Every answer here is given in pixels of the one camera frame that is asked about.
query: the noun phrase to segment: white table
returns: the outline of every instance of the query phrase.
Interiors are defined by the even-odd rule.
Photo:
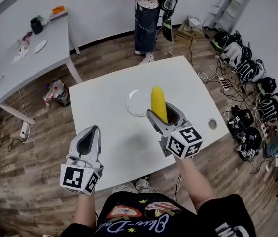
[[[97,125],[102,133],[99,161],[105,166],[96,185],[102,190],[134,180],[175,163],[165,157],[158,134],[147,117],[130,114],[125,101],[133,90],[160,86],[167,102],[181,109],[204,138],[203,148],[229,131],[207,89],[185,57],[123,69],[70,88],[76,133]],[[217,122],[216,130],[208,126]]]
[[[46,46],[40,52],[34,53],[35,47],[45,39],[48,41]],[[4,104],[3,101],[29,82],[62,64],[67,65],[77,83],[81,83],[82,79],[70,57],[67,17],[48,24],[38,35],[33,33],[29,41],[29,53],[24,58],[13,62],[19,49],[11,46],[2,60],[0,78],[3,79],[0,79],[0,107],[23,121],[34,124],[35,121],[32,118]]]

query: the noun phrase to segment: black and white marker cube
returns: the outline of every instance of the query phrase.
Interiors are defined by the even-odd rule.
[[[166,148],[176,157],[185,159],[197,154],[203,143],[202,136],[189,126],[170,133]]]
[[[61,164],[60,186],[72,192],[92,194],[99,178],[94,169]]]

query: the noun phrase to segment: wooden floor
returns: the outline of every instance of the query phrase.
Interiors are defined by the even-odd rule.
[[[172,49],[175,56],[184,55],[190,60],[188,46],[169,43],[159,36],[157,46],[164,53]],[[133,55],[133,37],[123,37],[83,50],[72,58],[84,81],[107,73],[137,65],[142,58]],[[156,60],[171,57],[155,50]],[[208,39],[199,38],[193,46],[194,69],[214,76],[210,65],[216,65],[215,52]],[[0,111],[0,227],[21,236],[58,236],[72,222],[77,195],[59,186],[60,164],[65,161],[70,142],[75,136],[71,107],[52,103],[47,107],[42,99],[46,85],[58,77],[70,87],[75,84],[65,66],[41,76],[21,90],[25,109],[35,119],[28,143],[15,141],[8,152],[10,137],[18,137],[22,123],[5,111]],[[206,84],[218,109],[225,111],[229,103],[219,83]],[[23,111],[18,93],[8,99],[14,108]],[[260,172],[250,175],[252,166],[240,160],[234,152],[235,144],[230,135],[202,150],[195,162],[208,178],[219,197],[231,193],[242,196],[253,219],[259,237],[278,237],[278,169],[265,164]],[[261,154],[254,159],[254,166],[262,162]],[[152,174],[150,184],[169,197],[174,197],[178,178],[175,166]],[[96,192],[99,213],[111,189]],[[178,202],[193,208],[184,187]]]

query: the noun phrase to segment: desk leg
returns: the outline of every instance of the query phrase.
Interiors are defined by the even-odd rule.
[[[76,44],[76,41],[75,41],[75,38],[72,34],[71,26],[70,26],[69,22],[68,22],[68,33],[69,33],[69,38],[70,38],[70,40],[71,40],[71,42],[74,46],[74,49],[76,51],[76,54],[80,54],[79,46]]]
[[[70,58],[66,61],[66,66],[70,70],[70,72],[71,72],[73,78],[75,79],[76,83],[82,83],[83,81],[82,81],[78,71],[76,70],[75,65],[73,64],[73,62]]]
[[[12,108],[11,106],[0,104],[0,107],[4,110],[6,110],[8,113],[11,113],[12,115],[16,116],[17,118],[27,122],[28,124],[35,124],[34,119],[29,118],[28,116],[24,115],[23,113],[19,112],[18,110]]]

